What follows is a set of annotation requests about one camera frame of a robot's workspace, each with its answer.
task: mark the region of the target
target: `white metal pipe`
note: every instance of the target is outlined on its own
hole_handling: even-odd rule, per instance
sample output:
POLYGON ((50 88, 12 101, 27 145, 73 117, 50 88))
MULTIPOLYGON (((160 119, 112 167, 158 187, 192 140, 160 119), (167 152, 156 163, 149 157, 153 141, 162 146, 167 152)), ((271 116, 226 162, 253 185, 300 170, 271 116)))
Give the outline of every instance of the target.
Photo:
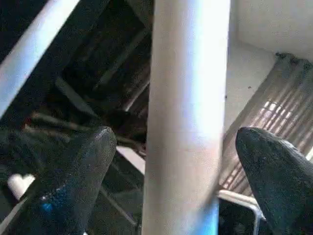
POLYGON ((141 174, 145 174, 145 160, 135 153, 131 148, 124 146, 117 146, 116 151, 127 159, 141 174))
POLYGON ((203 234, 221 165, 229 7, 155 2, 143 235, 203 234))
POLYGON ((80 0, 49 0, 0 65, 0 118, 80 0))

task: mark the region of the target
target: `white ceiling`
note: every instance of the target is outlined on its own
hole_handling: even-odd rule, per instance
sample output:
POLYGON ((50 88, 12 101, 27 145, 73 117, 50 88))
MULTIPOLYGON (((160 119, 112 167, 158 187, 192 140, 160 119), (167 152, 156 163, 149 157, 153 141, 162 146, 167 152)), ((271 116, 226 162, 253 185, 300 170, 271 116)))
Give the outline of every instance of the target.
POLYGON ((237 0, 239 40, 313 61, 313 0, 237 0))

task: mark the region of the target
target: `curtain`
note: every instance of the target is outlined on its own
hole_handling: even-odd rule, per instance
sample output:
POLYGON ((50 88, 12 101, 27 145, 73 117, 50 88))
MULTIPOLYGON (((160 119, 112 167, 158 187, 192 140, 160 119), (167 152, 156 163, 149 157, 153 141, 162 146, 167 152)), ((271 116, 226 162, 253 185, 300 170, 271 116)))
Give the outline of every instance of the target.
POLYGON ((313 65, 290 54, 277 61, 224 138, 220 185, 252 196, 239 162, 235 138, 242 126, 259 127, 291 142, 307 158, 313 155, 313 65))

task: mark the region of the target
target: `metal rod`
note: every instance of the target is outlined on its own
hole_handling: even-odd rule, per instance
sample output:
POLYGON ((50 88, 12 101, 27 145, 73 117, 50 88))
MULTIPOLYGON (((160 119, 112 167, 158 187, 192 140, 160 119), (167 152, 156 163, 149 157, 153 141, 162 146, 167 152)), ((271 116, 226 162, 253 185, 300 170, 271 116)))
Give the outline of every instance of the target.
POLYGON ((121 208, 118 203, 109 195, 109 193, 101 186, 99 193, 102 194, 111 205, 128 221, 132 226, 136 226, 137 222, 121 208))
POLYGON ((66 129, 69 130, 73 130, 73 131, 88 131, 90 130, 89 127, 85 127, 85 126, 80 126, 77 125, 76 123, 73 122, 68 122, 68 121, 64 121, 46 114, 41 114, 41 113, 33 113, 33 115, 31 116, 32 120, 43 120, 45 122, 51 123, 55 126, 60 126, 60 127, 64 127, 66 129))
POLYGON ((202 234, 221 166, 229 7, 155 2, 143 235, 202 234))
POLYGON ((80 0, 50 0, 0 65, 0 118, 80 0))
POLYGON ((136 102, 138 97, 145 91, 145 89, 149 86, 150 79, 147 79, 145 82, 141 84, 141 86, 136 90, 134 95, 130 98, 130 100, 124 105, 123 110, 128 112, 132 105, 136 102))
POLYGON ((87 104, 87 102, 85 102, 85 100, 81 98, 80 95, 66 81, 63 80, 63 78, 58 77, 55 81, 55 85, 78 110, 93 117, 99 117, 87 104))
POLYGON ((98 88, 99 85, 106 84, 116 73, 116 71, 121 67, 121 65, 126 61, 126 59, 131 55, 131 53, 136 49, 136 47, 142 42, 142 40, 149 33, 148 30, 143 29, 140 31, 134 39, 130 42, 128 46, 125 47, 124 51, 117 57, 114 64, 101 76, 99 82, 95 85, 94 90, 98 88))

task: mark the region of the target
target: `white wall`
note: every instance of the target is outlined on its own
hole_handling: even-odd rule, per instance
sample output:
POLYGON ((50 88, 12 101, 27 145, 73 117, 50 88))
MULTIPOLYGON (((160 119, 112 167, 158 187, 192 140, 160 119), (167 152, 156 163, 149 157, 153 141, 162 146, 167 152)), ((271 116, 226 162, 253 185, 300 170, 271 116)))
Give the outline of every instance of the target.
POLYGON ((232 42, 228 49, 225 132, 251 99, 275 63, 275 55, 248 44, 232 42))
POLYGON ((312 0, 238 0, 238 37, 313 61, 312 0))

